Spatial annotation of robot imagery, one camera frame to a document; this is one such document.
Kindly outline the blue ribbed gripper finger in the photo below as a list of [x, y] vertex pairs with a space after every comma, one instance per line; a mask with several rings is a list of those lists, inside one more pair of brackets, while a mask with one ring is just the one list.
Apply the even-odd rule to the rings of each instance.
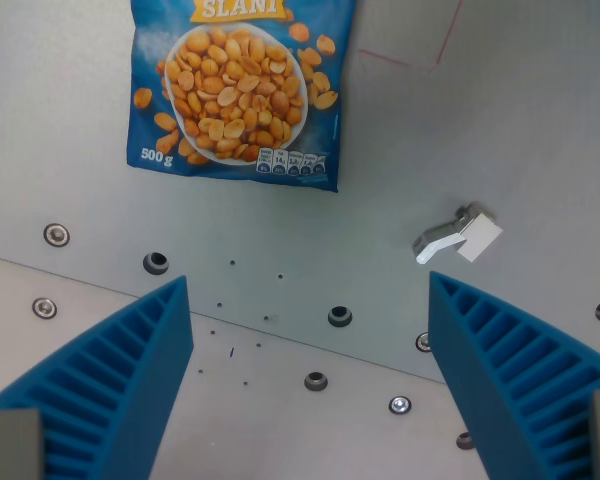
[[489, 478], [593, 478], [600, 353], [438, 272], [429, 276], [428, 337]]
[[0, 411], [40, 415], [46, 479], [147, 479], [193, 349], [179, 277], [29, 369]]

